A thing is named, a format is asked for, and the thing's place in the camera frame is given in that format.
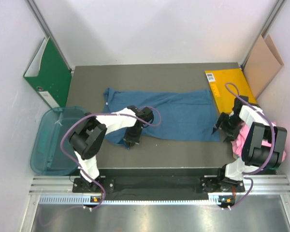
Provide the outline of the blue t shirt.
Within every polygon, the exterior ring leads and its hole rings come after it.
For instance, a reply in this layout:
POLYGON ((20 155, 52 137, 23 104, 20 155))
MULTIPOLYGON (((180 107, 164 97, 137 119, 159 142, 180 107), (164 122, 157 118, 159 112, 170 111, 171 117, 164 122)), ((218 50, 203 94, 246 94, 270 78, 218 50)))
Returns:
POLYGON ((153 107, 154 126, 144 128, 142 135, 176 141, 220 141, 219 133, 212 132, 218 114, 208 89, 174 93, 107 88, 103 98, 105 113, 118 112, 132 105, 139 109, 153 107))

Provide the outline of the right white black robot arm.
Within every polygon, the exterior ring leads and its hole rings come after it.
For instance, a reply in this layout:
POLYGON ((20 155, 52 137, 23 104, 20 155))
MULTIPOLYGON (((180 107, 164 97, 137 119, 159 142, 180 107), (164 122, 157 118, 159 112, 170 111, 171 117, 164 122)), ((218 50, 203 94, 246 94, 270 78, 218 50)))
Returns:
POLYGON ((241 185, 244 175, 261 170, 275 170, 283 161, 287 130, 269 123, 257 104, 250 104, 247 96, 234 100, 232 112, 221 113, 212 132, 222 130, 226 142, 234 142, 240 130, 248 127, 241 156, 219 168, 216 186, 221 191, 232 191, 241 185))

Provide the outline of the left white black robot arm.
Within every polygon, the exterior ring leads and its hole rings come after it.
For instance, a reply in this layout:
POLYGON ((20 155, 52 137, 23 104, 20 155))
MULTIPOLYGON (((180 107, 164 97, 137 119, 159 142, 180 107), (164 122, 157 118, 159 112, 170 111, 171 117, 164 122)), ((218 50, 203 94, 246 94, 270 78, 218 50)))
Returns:
POLYGON ((154 114, 149 107, 138 109, 136 106, 128 106, 118 112, 98 116, 85 114, 85 119, 68 135, 68 141, 80 164, 80 177, 74 180, 73 192, 97 192, 100 173, 96 155, 106 135, 125 129, 120 141, 125 147, 131 148, 140 143, 143 128, 153 121, 154 114))

